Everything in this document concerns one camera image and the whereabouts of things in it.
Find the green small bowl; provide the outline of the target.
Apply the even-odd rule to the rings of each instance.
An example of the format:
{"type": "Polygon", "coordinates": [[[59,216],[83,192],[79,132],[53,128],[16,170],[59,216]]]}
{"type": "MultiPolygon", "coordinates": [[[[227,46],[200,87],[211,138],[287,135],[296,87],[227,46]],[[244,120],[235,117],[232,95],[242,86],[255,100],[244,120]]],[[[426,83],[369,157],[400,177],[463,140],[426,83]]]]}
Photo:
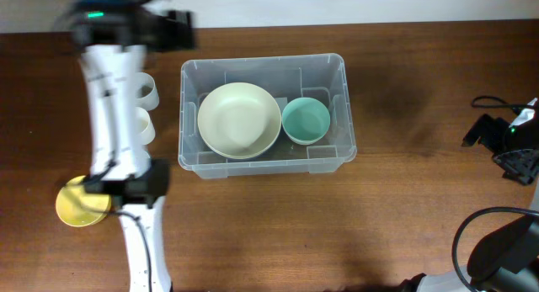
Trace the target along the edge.
{"type": "Polygon", "coordinates": [[[296,144],[311,145],[321,140],[329,126],[328,108],[315,98],[296,98],[283,109],[283,130],[296,144]]]}

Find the cream large bowl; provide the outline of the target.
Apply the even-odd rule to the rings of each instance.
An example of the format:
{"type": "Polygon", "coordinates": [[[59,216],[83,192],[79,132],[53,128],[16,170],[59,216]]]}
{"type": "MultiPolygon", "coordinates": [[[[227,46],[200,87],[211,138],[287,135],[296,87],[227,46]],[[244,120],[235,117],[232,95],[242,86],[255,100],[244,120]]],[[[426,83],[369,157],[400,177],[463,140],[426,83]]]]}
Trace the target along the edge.
{"type": "Polygon", "coordinates": [[[268,151],[279,136],[281,121],[275,98],[246,82],[228,83],[211,91],[197,116],[198,130],[207,146],[236,160],[268,151]]]}

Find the grey cup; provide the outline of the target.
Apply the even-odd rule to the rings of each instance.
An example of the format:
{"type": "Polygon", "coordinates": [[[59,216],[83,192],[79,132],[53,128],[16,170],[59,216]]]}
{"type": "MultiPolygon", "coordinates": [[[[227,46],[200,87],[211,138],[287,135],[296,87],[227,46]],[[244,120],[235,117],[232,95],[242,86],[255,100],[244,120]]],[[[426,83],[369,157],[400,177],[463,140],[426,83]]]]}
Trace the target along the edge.
{"type": "Polygon", "coordinates": [[[136,102],[146,111],[154,110],[160,102],[158,90],[153,77],[145,72],[138,72],[136,80],[136,102]]]}

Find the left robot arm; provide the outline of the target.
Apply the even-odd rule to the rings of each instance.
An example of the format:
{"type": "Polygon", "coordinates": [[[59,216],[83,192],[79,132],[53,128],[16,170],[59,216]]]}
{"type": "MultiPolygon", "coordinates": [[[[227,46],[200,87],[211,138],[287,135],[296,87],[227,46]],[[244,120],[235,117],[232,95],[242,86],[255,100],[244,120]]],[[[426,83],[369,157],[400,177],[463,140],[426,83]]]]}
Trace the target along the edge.
{"type": "Polygon", "coordinates": [[[171,291],[165,261],[163,208],[170,164],[153,159],[139,129],[136,74],[148,52],[195,48],[190,11],[168,0],[73,0],[67,22],[88,94],[92,132],[89,194],[112,198],[123,231],[131,291],[171,291]]]}

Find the yellow small bowl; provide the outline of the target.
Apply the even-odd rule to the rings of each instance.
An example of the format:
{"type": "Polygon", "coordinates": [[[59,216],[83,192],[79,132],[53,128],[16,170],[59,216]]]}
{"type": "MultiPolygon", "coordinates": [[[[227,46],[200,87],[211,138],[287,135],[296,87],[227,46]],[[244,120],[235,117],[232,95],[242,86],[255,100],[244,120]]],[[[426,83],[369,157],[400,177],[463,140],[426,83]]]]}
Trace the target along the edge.
{"type": "Polygon", "coordinates": [[[84,227],[99,223],[110,210],[112,199],[105,194],[87,194],[81,182],[84,176],[72,178],[56,196],[56,214],[68,226],[84,227]]]}

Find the cream cup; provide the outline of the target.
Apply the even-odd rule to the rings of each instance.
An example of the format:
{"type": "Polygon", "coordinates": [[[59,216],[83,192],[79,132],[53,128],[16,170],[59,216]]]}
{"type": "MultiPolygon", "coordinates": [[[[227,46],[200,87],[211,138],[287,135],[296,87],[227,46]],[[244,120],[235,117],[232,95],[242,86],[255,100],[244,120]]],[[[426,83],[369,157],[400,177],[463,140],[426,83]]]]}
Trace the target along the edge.
{"type": "Polygon", "coordinates": [[[156,132],[150,114],[143,108],[136,108],[136,116],[139,122],[139,132],[141,143],[146,146],[154,141],[156,132]]]}

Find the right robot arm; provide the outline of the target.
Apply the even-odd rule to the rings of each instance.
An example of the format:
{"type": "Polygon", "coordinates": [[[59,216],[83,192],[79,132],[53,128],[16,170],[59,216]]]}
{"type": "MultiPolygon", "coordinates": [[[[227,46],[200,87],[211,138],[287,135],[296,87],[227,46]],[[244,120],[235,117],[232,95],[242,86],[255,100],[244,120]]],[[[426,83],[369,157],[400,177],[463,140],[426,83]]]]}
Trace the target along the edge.
{"type": "MultiPolygon", "coordinates": [[[[495,96],[478,96],[477,109],[510,109],[512,122],[483,114],[463,137],[462,146],[478,143],[489,149],[504,170],[503,178],[529,186],[538,182],[538,99],[510,104],[495,96]]],[[[490,207],[469,215],[458,227],[451,245],[453,270],[439,275],[421,273],[404,280],[398,291],[538,292],[538,194],[530,208],[490,207]],[[458,261],[462,233],[477,218],[516,214],[509,224],[487,234],[472,250],[466,266],[458,261]]]]}

